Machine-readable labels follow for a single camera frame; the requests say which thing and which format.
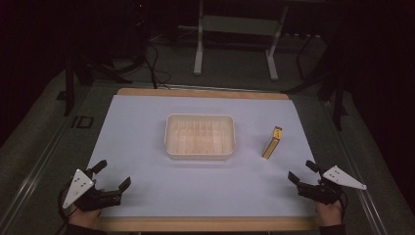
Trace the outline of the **black metal stand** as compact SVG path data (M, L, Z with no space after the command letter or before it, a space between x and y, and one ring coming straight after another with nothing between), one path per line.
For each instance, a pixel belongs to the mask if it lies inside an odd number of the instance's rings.
M317 92L319 101L328 102L332 95L335 95L332 120L338 130L342 129L341 117L344 114L343 99L346 73L350 66L344 41L345 38L336 33L328 42L317 66L310 72L305 81L293 88L283 90L284 94L297 94L312 85L320 83L321 87Z
M65 101L66 109L64 116L67 117L72 108L74 107L74 75L78 71L88 71L89 66L93 70L102 73L118 83L129 84L130 81L116 75L113 71L106 69L103 65L94 62L91 58L81 54L78 51L71 52L66 55L66 90L65 90Z

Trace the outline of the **black floor bracket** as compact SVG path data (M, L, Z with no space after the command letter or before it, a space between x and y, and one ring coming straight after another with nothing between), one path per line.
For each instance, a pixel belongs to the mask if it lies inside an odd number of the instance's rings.
M90 128L94 123L93 117L76 116L71 124L71 128Z

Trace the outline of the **cream plastic tray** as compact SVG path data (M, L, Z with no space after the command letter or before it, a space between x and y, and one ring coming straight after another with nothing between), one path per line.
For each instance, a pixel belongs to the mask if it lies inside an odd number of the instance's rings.
M173 114L167 118L164 145L173 160L226 161L235 144L230 116Z

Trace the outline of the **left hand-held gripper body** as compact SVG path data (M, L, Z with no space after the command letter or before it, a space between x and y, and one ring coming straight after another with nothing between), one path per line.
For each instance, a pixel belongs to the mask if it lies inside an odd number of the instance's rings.
M94 173L92 168L75 171L62 205L63 209L76 206L83 212L92 212L120 205L122 192L120 190L110 192L98 190L92 179Z

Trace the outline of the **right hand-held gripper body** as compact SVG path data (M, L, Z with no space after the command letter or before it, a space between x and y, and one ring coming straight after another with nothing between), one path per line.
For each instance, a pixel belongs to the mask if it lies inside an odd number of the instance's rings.
M300 186L297 187L300 196L328 205L341 198L343 186L359 190L367 189L365 184L350 176L337 165L329 169L321 168L321 173L318 174L321 178L317 185L300 182Z

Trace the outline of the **yellow slim box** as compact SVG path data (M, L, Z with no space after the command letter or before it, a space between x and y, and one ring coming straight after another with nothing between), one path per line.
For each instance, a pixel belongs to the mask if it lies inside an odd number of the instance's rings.
M270 141L266 144L265 149L262 153L264 159L269 159L277 146L279 145L282 138L283 129L280 126L275 126L271 135Z

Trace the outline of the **light blue table mat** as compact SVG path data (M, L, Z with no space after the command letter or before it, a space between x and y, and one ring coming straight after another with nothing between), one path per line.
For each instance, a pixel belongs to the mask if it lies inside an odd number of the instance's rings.
M172 114L232 117L236 145L229 160L171 159L164 132ZM262 153L275 126L282 138L267 160ZM305 165L311 157L290 101L116 95L90 163L108 163L97 176L101 188L132 181L107 216L307 216L313 204L299 196L288 173L315 183L317 174Z

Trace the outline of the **person's left hand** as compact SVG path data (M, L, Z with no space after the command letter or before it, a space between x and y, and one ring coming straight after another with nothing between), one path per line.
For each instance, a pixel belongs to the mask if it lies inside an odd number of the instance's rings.
M75 208L69 217L69 224L94 229L100 215L100 210L82 211Z

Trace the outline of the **person's right hand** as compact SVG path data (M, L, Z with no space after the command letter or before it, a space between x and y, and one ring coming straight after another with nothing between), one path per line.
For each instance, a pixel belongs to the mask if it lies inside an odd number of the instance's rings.
M339 201L328 205L315 202L314 205L320 226L335 226L343 223L343 208Z

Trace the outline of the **white metal stand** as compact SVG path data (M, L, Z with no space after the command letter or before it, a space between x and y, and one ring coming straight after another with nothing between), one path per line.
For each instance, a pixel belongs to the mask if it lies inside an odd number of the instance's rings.
M265 59L268 66L270 79L276 81L279 76L274 61L274 54L280 36L282 34L283 25L289 12L289 7L284 6L278 20L263 20L250 18L225 17L217 15L206 15L204 13L205 0L199 0L198 13L198 41L194 63L194 75L201 75L203 69L204 58L204 32L225 32L239 33L250 35L271 36L272 44L264 51Z

